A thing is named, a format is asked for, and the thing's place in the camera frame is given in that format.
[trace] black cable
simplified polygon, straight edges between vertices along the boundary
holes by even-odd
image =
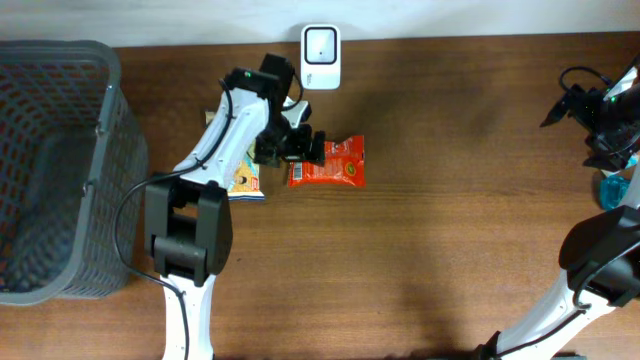
[[[522,349],[528,348],[529,346],[534,346],[536,344],[539,344],[545,340],[547,340],[548,338],[552,337],[553,335],[557,334],[560,330],[564,329],[567,325],[569,325],[573,320],[577,319],[578,316],[580,315],[584,315],[587,312],[585,310],[578,310],[576,312],[574,312],[573,314],[571,314],[571,316],[569,316],[568,318],[566,318],[560,325],[556,326],[553,330],[549,331],[548,333],[540,336],[539,338],[535,339],[535,340],[531,340],[529,342],[526,342],[524,344],[520,344],[516,347],[513,347],[509,350],[505,350],[499,354],[496,355],[497,359],[501,359],[503,356],[507,356],[509,354],[512,354],[516,351],[520,351]]]
[[[293,77],[296,78],[296,81],[298,82],[298,85],[300,86],[300,94],[298,94],[298,100],[296,100],[296,102],[293,103],[293,105],[289,105],[289,106],[283,106],[282,107],[282,111],[289,111],[291,109],[293,109],[294,107],[296,107],[298,104],[300,104],[300,101],[302,101],[302,95],[304,94],[304,86],[302,86],[302,81],[300,81],[300,77],[298,77],[298,73],[297,72],[293,72]]]
[[[562,72],[562,74],[560,74],[560,78],[558,79],[558,83],[560,84],[560,87],[564,90],[564,91],[573,91],[571,90],[565,83],[564,83],[564,77],[572,72],[572,71],[586,71],[592,75],[595,75],[597,77],[600,78],[600,80],[602,80],[602,82],[604,82],[605,85],[609,86],[611,85],[611,79],[609,79],[608,77],[602,75],[601,73],[597,72],[596,70],[587,67],[587,66],[572,66],[568,69],[566,69],[565,71]]]
[[[120,259],[120,262],[122,262],[122,264],[127,268],[127,270],[129,270],[129,272],[131,272],[132,274],[142,278],[142,279],[146,279],[151,281],[154,284],[158,284],[160,286],[163,286],[167,289],[169,289],[171,292],[173,292],[176,297],[178,298],[178,302],[180,303],[180,311],[182,313],[182,325],[184,326],[184,340],[185,340],[185,352],[184,352],[184,359],[187,360],[189,357],[189,325],[187,322],[187,308],[186,305],[184,303],[184,293],[180,292],[180,290],[178,288],[176,288],[175,286],[167,283],[166,281],[162,281],[160,279],[157,279],[147,273],[144,273],[136,268],[134,268],[132,265],[128,264],[125,260],[124,257],[122,256],[122,252],[120,251],[120,245],[118,244],[118,222],[120,220],[120,215],[122,214],[122,211],[125,207],[125,205],[127,204],[127,201],[133,196],[133,194],[135,194],[136,192],[138,192],[141,189],[144,189],[147,185],[153,184],[153,183],[157,183],[160,181],[165,181],[174,177],[178,177],[187,173],[190,173],[200,167],[203,167],[204,164],[211,158],[211,156],[213,156],[213,154],[215,153],[215,151],[218,149],[218,147],[220,146],[220,143],[222,142],[222,139],[224,138],[224,136],[227,133],[227,130],[229,130],[229,126],[231,125],[231,120],[233,119],[233,102],[231,100],[231,92],[229,91],[229,88],[227,87],[227,84],[223,81],[223,80],[219,80],[220,86],[222,86],[222,90],[224,91],[224,93],[227,96],[227,101],[229,103],[229,110],[227,111],[227,121],[222,129],[222,132],[220,134],[220,136],[218,137],[218,140],[216,141],[216,143],[213,145],[213,147],[211,148],[211,150],[209,150],[209,152],[205,155],[204,158],[202,158],[202,160],[197,159],[196,158],[196,163],[193,166],[190,166],[186,169],[183,170],[178,170],[178,171],[174,171],[172,173],[169,174],[164,174],[164,175],[158,175],[158,176],[153,176],[151,178],[148,178],[146,180],[143,180],[135,185],[133,185],[127,192],[126,194],[122,197],[122,200],[120,200],[120,203],[118,204],[118,207],[116,208],[116,212],[115,215],[113,217],[113,223],[112,223],[112,228],[111,228],[111,235],[112,235],[112,241],[113,241],[113,247],[116,251],[116,254],[118,255],[118,258]]]
[[[591,304],[583,304],[580,302],[580,295],[582,295],[582,292],[587,287],[587,284],[589,284],[591,280],[593,280],[596,276],[598,276],[598,274],[600,273],[600,271],[602,271],[602,269],[604,269],[604,266],[601,265],[594,272],[592,272],[591,275],[587,276],[584,280],[582,280],[582,282],[580,283],[576,291],[573,292],[573,298],[572,298],[573,306],[581,310],[588,310],[591,308]]]

